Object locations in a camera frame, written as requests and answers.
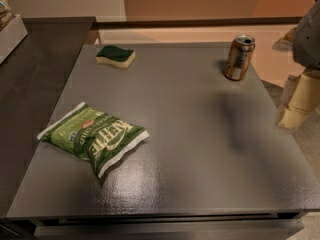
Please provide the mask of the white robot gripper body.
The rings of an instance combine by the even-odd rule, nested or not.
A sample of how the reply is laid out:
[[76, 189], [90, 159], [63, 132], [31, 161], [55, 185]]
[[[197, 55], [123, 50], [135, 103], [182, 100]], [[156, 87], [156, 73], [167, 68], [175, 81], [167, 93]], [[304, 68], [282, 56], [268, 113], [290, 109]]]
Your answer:
[[320, 0], [298, 23], [293, 41], [293, 58], [304, 67], [320, 69]]

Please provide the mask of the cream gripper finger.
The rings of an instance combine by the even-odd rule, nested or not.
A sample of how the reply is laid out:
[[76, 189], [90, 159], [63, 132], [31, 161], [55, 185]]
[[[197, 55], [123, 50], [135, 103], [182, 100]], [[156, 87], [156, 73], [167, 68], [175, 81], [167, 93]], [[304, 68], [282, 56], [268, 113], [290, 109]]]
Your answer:
[[290, 75], [281, 95], [277, 125], [296, 130], [319, 105], [320, 71], [307, 68], [298, 77]]

